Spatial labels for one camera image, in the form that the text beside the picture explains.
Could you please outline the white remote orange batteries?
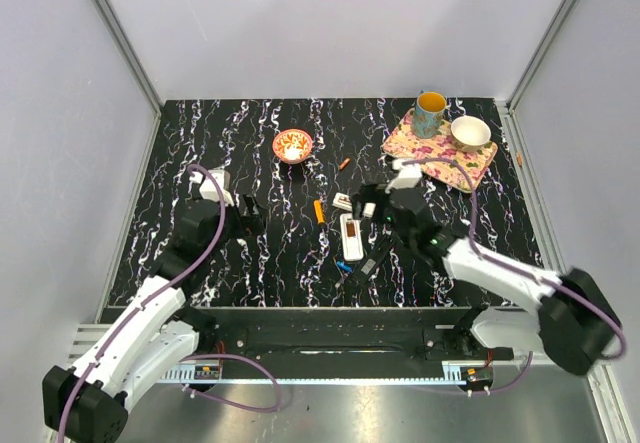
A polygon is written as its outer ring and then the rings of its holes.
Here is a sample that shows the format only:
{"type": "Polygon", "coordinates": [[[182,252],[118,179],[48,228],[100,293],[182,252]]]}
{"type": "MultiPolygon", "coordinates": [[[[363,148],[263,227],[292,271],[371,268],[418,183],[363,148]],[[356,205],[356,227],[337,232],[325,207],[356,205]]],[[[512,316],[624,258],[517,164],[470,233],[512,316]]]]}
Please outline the white remote orange batteries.
{"type": "MultiPolygon", "coordinates": [[[[352,211],[352,205],[351,205],[351,201],[348,195],[344,194],[344,193],[336,193],[333,201],[332,201],[332,206],[334,208],[337,209],[341,209],[344,210],[348,213],[350,213],[352,211]]],[[[372,218],[373,214],[375,212],[375,204],[374,203],[366,203],[363,209],[363,213],[362,216],[364,218],[372,218]]]]}

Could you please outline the black remote blue batteries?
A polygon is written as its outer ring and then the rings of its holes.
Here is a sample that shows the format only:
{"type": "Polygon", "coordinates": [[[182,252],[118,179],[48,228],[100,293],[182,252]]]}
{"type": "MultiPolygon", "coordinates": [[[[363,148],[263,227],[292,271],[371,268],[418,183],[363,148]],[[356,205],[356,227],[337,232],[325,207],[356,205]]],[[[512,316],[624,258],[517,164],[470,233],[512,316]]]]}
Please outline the black remote blue batteries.
{"type": "Polygon", "coordinates": [[[384,235],[352,273],[354,281],[359,285],[365,284],[382,264],[393,246],[394,238],[391,235],[384,235]]]}

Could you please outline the white remote black batteries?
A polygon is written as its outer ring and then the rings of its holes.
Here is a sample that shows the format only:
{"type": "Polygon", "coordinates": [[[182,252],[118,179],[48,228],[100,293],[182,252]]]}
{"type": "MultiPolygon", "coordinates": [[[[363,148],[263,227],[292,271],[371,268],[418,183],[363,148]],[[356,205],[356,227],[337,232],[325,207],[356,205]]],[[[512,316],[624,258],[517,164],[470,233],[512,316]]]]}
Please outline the white remote black batteries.
{"type": "Polygon", "coordinates": [[[340,215],[342,251],[345,262],[360,261],[364,257],[360,221],[350,213],[340,215]]]}

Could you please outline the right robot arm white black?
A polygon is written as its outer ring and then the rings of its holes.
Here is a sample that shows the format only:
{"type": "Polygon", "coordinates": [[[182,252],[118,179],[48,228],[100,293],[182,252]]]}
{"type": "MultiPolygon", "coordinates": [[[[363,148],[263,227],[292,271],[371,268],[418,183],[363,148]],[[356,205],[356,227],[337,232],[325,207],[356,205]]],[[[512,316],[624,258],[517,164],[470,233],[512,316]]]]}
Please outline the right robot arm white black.
{"type": "Polygon", "coordinates": [[[435,222],[415,188],[367,184],[349,200],[355,218],[372,204],[372,221],[388,225],[431,268],[518,306],[516,313],[481,310],[459,329],[454,343],[463,357],[476,359],[497,347],[542,351],[566,372],[585,376],[607,359],[613,341],[623,341],[620,319],[588,272],[573,268],[559,274],[490,251],[435,222]]]}

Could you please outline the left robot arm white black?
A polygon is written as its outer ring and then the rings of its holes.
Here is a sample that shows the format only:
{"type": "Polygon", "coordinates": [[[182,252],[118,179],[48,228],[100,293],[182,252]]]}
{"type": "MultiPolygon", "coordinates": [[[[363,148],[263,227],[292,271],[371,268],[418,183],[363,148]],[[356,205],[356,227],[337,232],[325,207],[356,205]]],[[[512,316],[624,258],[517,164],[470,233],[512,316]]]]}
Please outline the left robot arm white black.
{"type": "Polygon", "coordinates": [[[216,319],[188,303],[196,270],[234,239],[257,236],[266,214],[250,196],[237,206],[208,194],[191,202],[131,303],[69,368],[42,381],[44,420],[60,442],[114,442],[147,391],[183,360],[219,349],[216,319]]]}

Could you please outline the orange handled screwdriver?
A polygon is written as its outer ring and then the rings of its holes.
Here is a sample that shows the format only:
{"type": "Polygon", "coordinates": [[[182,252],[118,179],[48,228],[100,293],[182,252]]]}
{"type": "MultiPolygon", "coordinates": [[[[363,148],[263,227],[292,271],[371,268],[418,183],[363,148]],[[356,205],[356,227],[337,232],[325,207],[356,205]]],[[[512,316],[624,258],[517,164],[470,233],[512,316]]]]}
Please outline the orange handled screwdriver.
{"type": "Polygon", "coordinates": [[[315,200],[313,202],[313,208],[314,208],[314,214],[315,214],[317,223],[319,225],[325,225],[326,224],[326,219],[325,219],[325,216],[324,216],[324,210],[323,210],[322,202],[320,200],[315,200]]]}

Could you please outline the blue battery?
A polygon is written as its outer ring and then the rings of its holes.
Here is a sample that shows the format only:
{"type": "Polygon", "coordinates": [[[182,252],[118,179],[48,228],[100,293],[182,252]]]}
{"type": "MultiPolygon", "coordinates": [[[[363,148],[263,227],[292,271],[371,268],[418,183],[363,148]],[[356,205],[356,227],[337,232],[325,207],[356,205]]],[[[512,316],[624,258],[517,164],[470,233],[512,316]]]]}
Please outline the blue battery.
{"type": "Polygon", "coordinates": [[[344,263],[344,262],[338,261],[338,262],[336,262],[336,264],[337,264],[337,266],[338,266],[340,269],[342,269],[343,271],[347,271],[347,272],[351,272],[351,271],[353,271],[353,270],[351,269],[351,267],[350,267],[350,266],[348,266],[348,265],[347,265],[346,263],[344,263]]]}

